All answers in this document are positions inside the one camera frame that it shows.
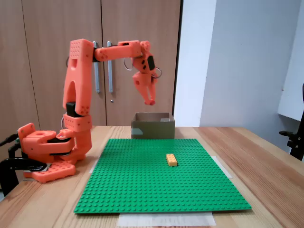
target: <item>cardboard box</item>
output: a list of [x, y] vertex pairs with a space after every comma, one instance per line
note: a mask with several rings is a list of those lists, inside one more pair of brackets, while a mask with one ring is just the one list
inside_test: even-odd
[[175, 120], [170, 113], [136, 113], [131, 125], [133, 139], [174, 139]]

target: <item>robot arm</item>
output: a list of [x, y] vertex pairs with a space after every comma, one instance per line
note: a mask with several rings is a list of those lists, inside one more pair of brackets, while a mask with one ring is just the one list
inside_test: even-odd
[[117, 46], [97, 48], [94, 50], [94, 57], [99, 62], [114, 60], [118, 58], [140, 57], [141, 45], [138, 40], [121, 41]]

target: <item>cabinet door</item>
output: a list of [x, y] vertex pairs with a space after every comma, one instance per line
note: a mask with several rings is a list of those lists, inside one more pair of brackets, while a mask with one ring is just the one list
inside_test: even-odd
[[[20, 0], [0, 1], [0, 141], [16, 133], [19, 127], [33, 122], [39, 129], [38, 115]], [[0, 161], [8, 158], [0, 147]]]
[[[60, 129], [66, 59], [71, 40], [102, 44], [100, 0], [26, 0], [24, 24], [29, 61], [42, 130]], [[95, 91], [92, 69], [93, 125], [106, 125], [104, 69], [99, 64], [100, 93]]]
[[135, 112], [172, 112], [180, 17], [179, 0], [101, 0], [103, 42], [148, 40], [155, 65], [162, 70], [156, 84], [156, 104], [144, 104], [123, 59], [112, 61], [113, 93], [104, 64], [108, 125], [130, 125]]

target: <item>cabinet handle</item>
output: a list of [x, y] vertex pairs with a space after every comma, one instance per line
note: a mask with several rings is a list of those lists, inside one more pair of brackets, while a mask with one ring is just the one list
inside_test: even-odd
[[[97, 42], [93, 41], [94, 48], [97, 48]], [[98, 72], [98, 62], [94, 62], [94, 71], [95, 71], [95, 90], [97, 93], [99, 90], [99, 72]]]
[[[112, 44], [110, 41], [107, 42], [107, 46], [110, 47]], [[108, 72], [109, 72], [109, 92], [113, 92], [113, 81], [112, 81], [112, 61], [108, 61]]]

